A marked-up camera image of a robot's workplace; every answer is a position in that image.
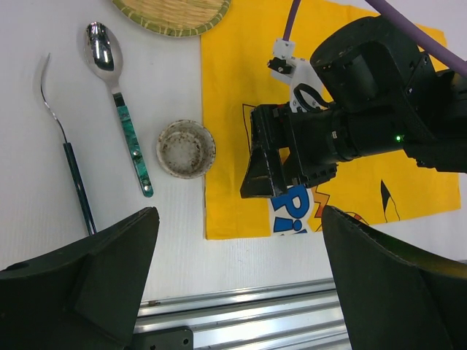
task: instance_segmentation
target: yellow cloth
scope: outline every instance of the yellow cloth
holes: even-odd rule
[[[288,86],[271,77],[266,63],[274,41],[282,37],[290,4],[233,0],[224,21],[201,37],[204,125],[217,144],[215,164],[206,176],[207,238],[272,236],[277,220],[285,226],[293,223],[285,234],[302,228],[320,230],[325,204],[370,225],[459,209],[458,175],[418,168],[403,151],[340,164],[335,179],[308,191],[305,222],[287,217],[286,206],[275,211],[270,200],[240,198],[249,160],[243,114],[249,128],[251,107],[244,105],[281,104],[289,99]],[[375,14],[323,0],[301,2],[290,38],[296,43],[294,56],[309,58],[333,32],[368,15]],[[446,44],[441,31],[423,29]],[[439,62],[435,67],[443,68]],[[383,193],[390,193],[385,209]]]

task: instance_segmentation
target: white bowl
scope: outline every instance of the white bowl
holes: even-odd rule
[[[159,136],[156,153],[162,168],[181,179],[203,176],[214,163],[216,144],[211,133],[193,120],[178,120]]]

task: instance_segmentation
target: bamboo tray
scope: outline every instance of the bamboo tray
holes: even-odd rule
[[[231,0],[112,0],[132,21],[155,33],[195,36],[214,28]]]

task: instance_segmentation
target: white surface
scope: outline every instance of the white surface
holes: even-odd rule
[[[467,3],[392,3],[411,19],[444,30],[449,47],[467,58]],[[145,206],[157,206],[160,212],[145,300],[330,276],[320,234],[204,240],[202,179],[175,179],[158,166],[157,135],[178,119],[201,121],[199,38],[152,34],[124,18],[110,0],[3,0],[1,5],[1,268],[86,235],[60,133],[33,85],[39,59],[51,52],[46,94],[74,146],[97,228]],[[82,33],[94,20],[112,29],[123,50],[120,85],[154,184],[151,199],[141,194],[105,85],[82,57]],[[461,179],[467,194],[466,178]],[[465,259],[465,215],[463,209],[384,230],[432,252]]]

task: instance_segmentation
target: purple cable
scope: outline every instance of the purple cable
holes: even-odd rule
[[[300,5],[300,0],[293,0],[292,7],[290,8],[289,18],[287,19],[287,24],[285,25],[284,30],[284,41],[288,42],[290,39],[290,34],[292,33],[293,22],[297,15],[298,6]]]
[[[421,48],[446,66],[467,78],[467,63],[419,29],[385,0],[365,0],[394,26],[412,38]]]

